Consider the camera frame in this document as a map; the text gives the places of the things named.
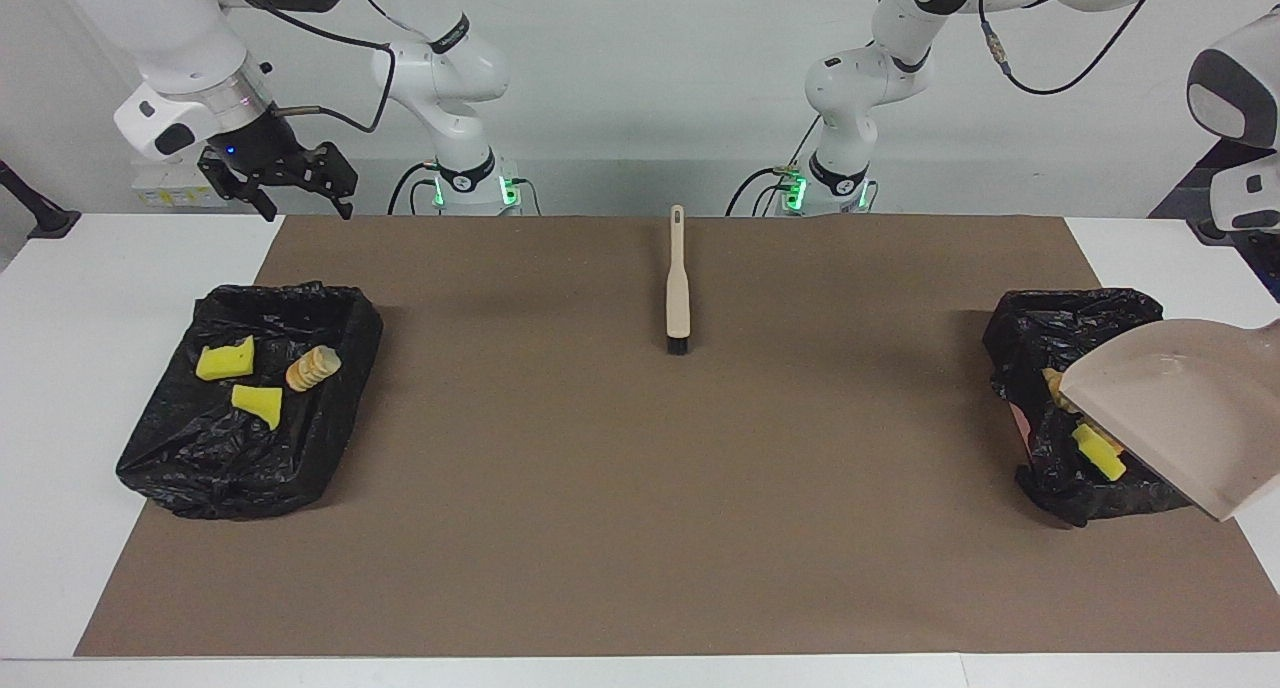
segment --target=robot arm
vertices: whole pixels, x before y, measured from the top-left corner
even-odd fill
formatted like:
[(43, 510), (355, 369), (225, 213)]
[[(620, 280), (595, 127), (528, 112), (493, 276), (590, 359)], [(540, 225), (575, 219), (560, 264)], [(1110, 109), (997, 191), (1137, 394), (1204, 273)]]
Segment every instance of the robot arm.
[[(388, 0), (389, 18), (416, 35), (397, 41), (390, 96), (426, 127), (439, 169), (436, 202), (448, 214), (499, 215), (516, 193), (513, 165), (498, 156), (468, 104), (502, 97), (511, 82), (506, 56), (471, 33), (458, 0)], [(374, 78), (387, 79), (390, 59), (374, 56)]]
[[(984, 0), (988, 12), (1020, 8), (1037, 1), (1039, 0)], [(1078, 10), (1108, 10), (1137, 0), (1060, 1)], [(873, 41), (869, 45), (836, 54), (814, 65), (806, 81), (806, 95), (809, 104), (822, 115), (823, 132), (818, 150), (805, 165), (805, 176), (812, 187), (804, 214), (832, 214), (850, 208), (867, 176), (877, 141), (870, 110), (923, 91), (932, 78), (928, 58), (933, 37), (952, 14), (974, 10), (975, 0), (883, 0), (872, 22)], [(1265, 40), (1258, 40), (1248, 49), (1243, 43), (1234, 45), (1238, 50), (1248, 50), (1254, 55), (1260, 51), (1266, 54)], [(1271, 45), (1276, 45), (1275, 33)], [(1274, 49), (1270, 58), (1261, 58), (1249, 66), (1262, 83), (1267, 83), (1268, 73), (1260, 72), (1260, 64), (1280, 65)], [(1266, 88), (1272, 96), (1276, 95), (1275, 86), (1272, 82)], [(1208, 92), (1213, 90), (1222, 87), (1206, 87)], [(1211, 101), (1201, 100), (1199, 104)], [(1193, 113), (1196, 111), (1193, 101)], [(1207, 114), (1206, 109), (1199, 113)], [(1266, 121), (1265, 118), (1254, 120)]]
[(342, 199), (356, 191), (355, 170), (334, 145), (298, 145), (284, 118), (273, 113), (262, 70), (218, 0), (77, 3), (142, 74), (143, 84), (115, 113), (134, 150), (160, 160), (207, 142), (200, 168), (215, 191), (248, 202), (269, 220), (276, 210), (261, 185), (297, 185), (328, 197), (343, 217), (351, 215)]
[[(1280, 6), (1199, 54), (1187, 82), (1192, 116), (1229, 141), (1280, 147)], [(1280, 231), (1280, 153), (1222, 170), (1210, 187), (1221, 231)]]

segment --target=yellow sponge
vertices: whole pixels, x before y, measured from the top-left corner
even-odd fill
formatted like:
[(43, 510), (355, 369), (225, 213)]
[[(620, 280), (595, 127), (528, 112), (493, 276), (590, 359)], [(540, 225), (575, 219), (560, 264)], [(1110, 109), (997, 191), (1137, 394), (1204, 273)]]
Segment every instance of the yellow sponge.
[(1124, 448), (1116, 446), (1110, 439), (1098, 434), (1097, 430), (1093, 430), (1092, 425), (1080, 423), (1080, 427), (1075, 428), (1071, 437), (1075, 439), (1082, 454), (1089, 459), (1089, 463), (1097, 465), (1098, 471), (1102, 471), (1102, 474), (1106, 474), (1111, 482), (1120, 480), (1121, 474), (1129, 471), (1129, 465), (1125, 465), (1124, 460), (1120, 460)]
[(196, 379), (201, 381), (221, 381), (221, 379), (241, 379), (253, 372), (253, 336), (244, 338), (238, 345), (211, 349), (205, 347), (196, 361)]
[(280, 402), (284, 402), (284, 387), (232, 387), (232, 405), (265, 419), (270, 430), (280, 425)]

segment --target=beige dustpan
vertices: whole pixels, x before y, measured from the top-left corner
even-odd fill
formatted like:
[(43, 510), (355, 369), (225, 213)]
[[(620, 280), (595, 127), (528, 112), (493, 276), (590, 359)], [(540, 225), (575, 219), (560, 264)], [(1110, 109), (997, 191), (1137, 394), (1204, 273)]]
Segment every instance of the beige dustpan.
[(1280, 322), (1143, 325), (1071, 364), (1061, 389), (1216, 519), (1280, 483)]

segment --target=black trash bag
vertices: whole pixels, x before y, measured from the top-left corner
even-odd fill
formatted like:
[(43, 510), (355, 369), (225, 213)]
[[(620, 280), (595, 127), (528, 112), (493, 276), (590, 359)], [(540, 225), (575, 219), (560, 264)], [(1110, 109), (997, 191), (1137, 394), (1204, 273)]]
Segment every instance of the black trash bag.
[(995, 364), (992, 387), (1030, 426), (1028, 464), (1014, 478), (1037, 506), (1071, 526), (1190, 505), (1129, 454), (1120, 457), (1126, 473), (1114, 483), (1106, 480), (1071, 437), (1080, 416), (1053, 404), (1042, 373), (1065, 372), (1087, 352), (1162, 315), (1162, 306), (1142, 292), (1101, 288), (1005, 293), (991, 316), (982, 341)]
[[(378, 311), (357, 288), (216, 288), (196, 302), (191, 327), (115, 473), (182, 518), (268, 518), (317, 500), (355, 428), (381, 332)], [(247, 336), (255, 341), (252, 375), (196, 379), (201, 349)], [(316, 345), (338, 350), (342, 370), (311, 391), (293, 393), (284, 372)], [(233, 409), (234, 384), (283, 386), (279, 427)]]

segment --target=green indicator light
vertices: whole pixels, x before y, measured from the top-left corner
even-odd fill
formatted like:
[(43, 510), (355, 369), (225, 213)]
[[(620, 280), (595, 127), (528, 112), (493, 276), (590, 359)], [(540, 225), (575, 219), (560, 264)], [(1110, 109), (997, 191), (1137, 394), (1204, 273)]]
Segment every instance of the green indicator light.
[(872, 211), (872, 205), (876, 205), (876, 197), (879, 193), (879, 183), (877, 182), (864, 182), (863, 191), (858, 196), (858, 208), (854, 210), (855, 214), (869, 214)]
[(503, 202), (507, 203), (507, 208), (511, 208), (513, 205), (520, 205), (520, 188), (513, 185), (513, 183), (508, 182), (506, 178), (499, 178), (499, 182), (502, 182)]
[(792, 170), (787, 178), (788, 185), (783, 199), (783, 208), (787, 214), (800, 214), (804, 210), (805, 191), (809, 191), (809, 179), (801, 176), (797, 170)]

